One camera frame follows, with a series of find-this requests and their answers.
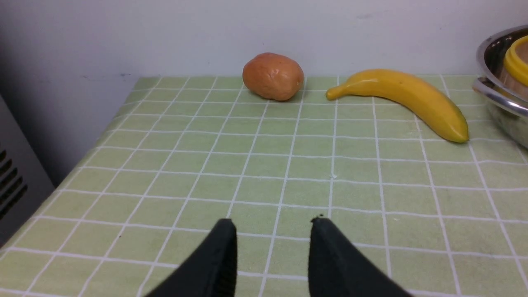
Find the banana stem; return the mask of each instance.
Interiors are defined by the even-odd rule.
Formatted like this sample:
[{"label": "banana stem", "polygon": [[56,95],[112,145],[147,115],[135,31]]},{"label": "banana stem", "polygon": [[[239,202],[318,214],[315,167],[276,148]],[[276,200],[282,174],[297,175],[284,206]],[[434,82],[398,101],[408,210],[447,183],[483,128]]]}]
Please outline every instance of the banana stem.
[{"label": "banana stem", "polygon": [[337,98],[343,95],[344,91],[345,91],[345,86],[343,85],[330,88],[328,89],[328,91],[326,91],[326,99],[336,100]]}]

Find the stainless steel bowl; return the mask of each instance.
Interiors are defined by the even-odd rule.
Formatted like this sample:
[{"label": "stainless steel bowl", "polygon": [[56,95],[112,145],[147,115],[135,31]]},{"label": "stainless steel bowl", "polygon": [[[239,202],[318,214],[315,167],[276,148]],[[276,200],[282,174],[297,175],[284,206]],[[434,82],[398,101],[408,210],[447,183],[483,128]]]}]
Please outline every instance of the stainless steel bowl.
[{"label": "stainless steel bowl", "polygon": [[528,149],[528,101],[499,81],[506,51],[517,39],[528,35],[528,25],[499,32],[486,39],[477,50],[477,63],[483,72],[473,89],[486,99],[497,125],[513,140]]}]

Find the fake fruit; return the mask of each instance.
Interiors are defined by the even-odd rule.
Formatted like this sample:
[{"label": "fake fruit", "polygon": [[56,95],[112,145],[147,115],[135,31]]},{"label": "fake fruit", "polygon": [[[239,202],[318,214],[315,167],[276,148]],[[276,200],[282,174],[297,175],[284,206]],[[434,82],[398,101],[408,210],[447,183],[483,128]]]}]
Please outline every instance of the fake fruit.
[{"label": "fake fruit", "polygon": [[326,92],[328,100],[345,95],[395,101],[414,112],[440,137],[458,143],[469,140],[467,121],[460,109],[444,93],[416,76],[389,69],[365,70]]},{"label": "fake fruit", "polygon": [[260,97],[286,101],[303,86],[304,73],[294,60],[267,52],[244,66],[242,79],[246,87]]}]

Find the banana tip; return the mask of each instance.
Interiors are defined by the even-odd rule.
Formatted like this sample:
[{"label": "banana tip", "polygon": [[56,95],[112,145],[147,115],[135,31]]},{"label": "banana tip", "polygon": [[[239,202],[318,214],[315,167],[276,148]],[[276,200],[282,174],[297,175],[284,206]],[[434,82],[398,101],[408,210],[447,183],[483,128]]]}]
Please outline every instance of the banana tip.
[{"label": "banana tip", "polygon": [[339,92],[336,88],[331,88],[326,91],[325,96],[327,100],[336,100],[339,97]]}]

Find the yellow container lid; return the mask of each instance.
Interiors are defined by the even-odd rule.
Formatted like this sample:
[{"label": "yellow container lid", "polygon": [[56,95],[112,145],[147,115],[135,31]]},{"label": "yellow container lid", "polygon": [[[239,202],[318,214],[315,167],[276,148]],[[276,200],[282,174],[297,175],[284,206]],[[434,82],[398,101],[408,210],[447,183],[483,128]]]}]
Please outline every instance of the yellow container lid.
[{"label": "yellow container lid", "polygon": [[[519,57],[519,49],[524,50],[524,57]],[[528,36],[517,39],[506,51],[504,68],[512,77],[528,87]]]}]

